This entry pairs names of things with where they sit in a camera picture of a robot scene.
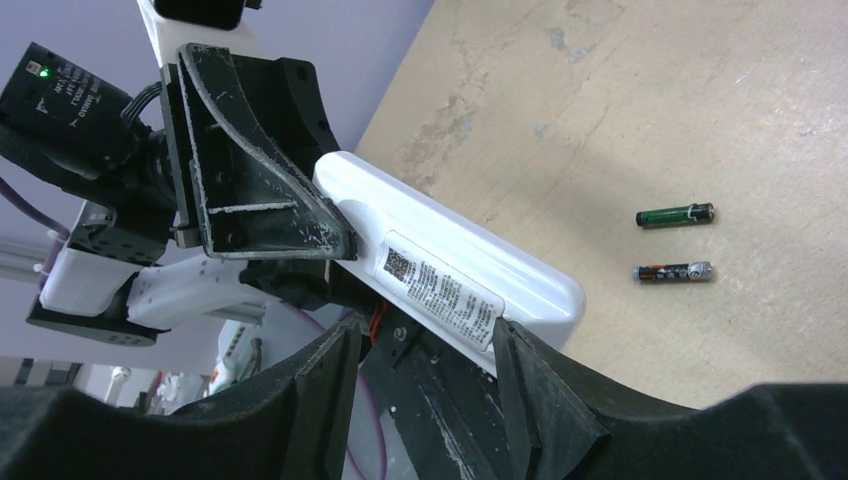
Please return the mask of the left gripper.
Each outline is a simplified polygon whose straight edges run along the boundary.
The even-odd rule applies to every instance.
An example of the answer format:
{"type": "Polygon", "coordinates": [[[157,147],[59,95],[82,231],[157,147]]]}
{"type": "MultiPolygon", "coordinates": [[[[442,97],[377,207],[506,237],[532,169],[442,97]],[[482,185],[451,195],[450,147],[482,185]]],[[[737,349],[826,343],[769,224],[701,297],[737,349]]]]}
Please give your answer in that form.
{"type": "Polygon", "coordinates": [[[332,262],[358,247],[312,180],[340,150],[313,64],[188,43],[161,77],[177,243],[244,262],[241,283],[295,307],[328,304],[332,262]]]}

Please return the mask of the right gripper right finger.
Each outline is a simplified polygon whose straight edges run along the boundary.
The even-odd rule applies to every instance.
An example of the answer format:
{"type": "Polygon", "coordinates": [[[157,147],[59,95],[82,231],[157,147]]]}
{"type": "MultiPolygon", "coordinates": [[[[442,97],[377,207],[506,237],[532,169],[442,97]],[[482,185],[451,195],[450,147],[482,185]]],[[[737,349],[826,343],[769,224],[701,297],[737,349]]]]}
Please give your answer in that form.
{"type": "Polygon", "coordinates": [[[760,384],[698,410],[641,393],[498,319],[516,479],[843,479],[847,387],[760,384]]]}

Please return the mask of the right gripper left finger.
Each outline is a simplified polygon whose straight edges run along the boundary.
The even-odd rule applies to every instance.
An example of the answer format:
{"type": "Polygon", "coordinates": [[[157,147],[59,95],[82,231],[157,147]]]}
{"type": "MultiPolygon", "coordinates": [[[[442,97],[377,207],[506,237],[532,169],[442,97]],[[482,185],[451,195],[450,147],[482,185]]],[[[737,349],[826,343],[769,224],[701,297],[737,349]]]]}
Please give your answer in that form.
{"type": "Polygon", "coordinates": [[[361,346],[336,324],[291,357],[170,415],[72,388],[1,392],[5,479],[338,479],[361,346]]]}

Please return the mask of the white remote control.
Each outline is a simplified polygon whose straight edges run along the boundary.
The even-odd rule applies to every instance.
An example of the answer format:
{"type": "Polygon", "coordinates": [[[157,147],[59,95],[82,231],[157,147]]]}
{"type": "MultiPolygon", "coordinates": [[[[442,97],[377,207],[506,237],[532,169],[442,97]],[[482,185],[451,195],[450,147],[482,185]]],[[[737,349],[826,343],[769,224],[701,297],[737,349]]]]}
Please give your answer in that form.
{"type": "Polygon", "coordinates": [[[313,181],[358,235],[341,267],[489,374],[497,319],[560,350],[585,314],[572,277],[352,153],[322,156],[313,181]]]}

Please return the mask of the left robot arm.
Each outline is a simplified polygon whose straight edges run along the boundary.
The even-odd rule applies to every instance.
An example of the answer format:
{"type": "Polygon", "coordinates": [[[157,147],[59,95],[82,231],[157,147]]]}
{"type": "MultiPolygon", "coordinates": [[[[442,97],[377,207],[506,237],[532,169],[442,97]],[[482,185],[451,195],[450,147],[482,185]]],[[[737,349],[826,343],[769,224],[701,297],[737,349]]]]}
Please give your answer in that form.
{"type": "Polygon", "coordinates": [[[242,304],[323,306],[356,233],[312,176],[339,146],[312,64],[188,43],[129,94],[31,44],[1,95],[1,154],[81,198],[32,325],[151,346],[242,304]]]}

